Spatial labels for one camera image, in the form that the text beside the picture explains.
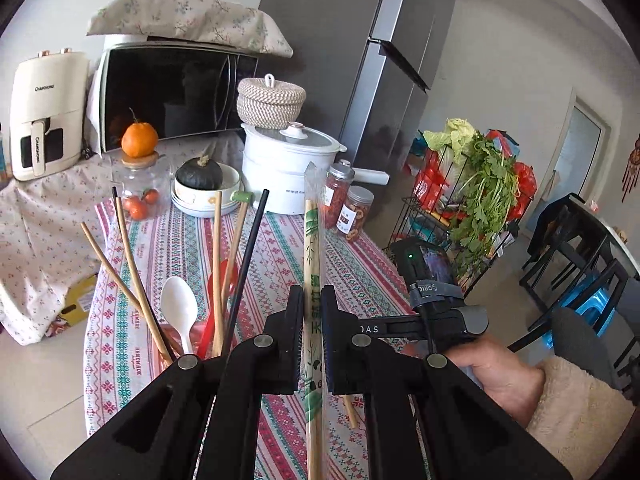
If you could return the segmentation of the person's right hand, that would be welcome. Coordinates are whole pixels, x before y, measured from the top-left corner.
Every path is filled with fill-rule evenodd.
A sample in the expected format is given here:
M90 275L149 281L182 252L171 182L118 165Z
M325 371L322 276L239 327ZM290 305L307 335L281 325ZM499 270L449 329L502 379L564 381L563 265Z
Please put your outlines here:
M484 391L522 427L532 420L544 393L546 374L529 366L491 334L445 352L459 368L469 367Z

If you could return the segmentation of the beige fleece sleeve forearm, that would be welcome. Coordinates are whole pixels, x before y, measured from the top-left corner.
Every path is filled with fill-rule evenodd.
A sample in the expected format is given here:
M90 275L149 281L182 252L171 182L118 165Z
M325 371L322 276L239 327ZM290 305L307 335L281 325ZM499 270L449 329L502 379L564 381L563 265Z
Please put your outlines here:
M605 462L634 414L623 393L567 360L539 364L544 388L526 430L575 479L589 479Z

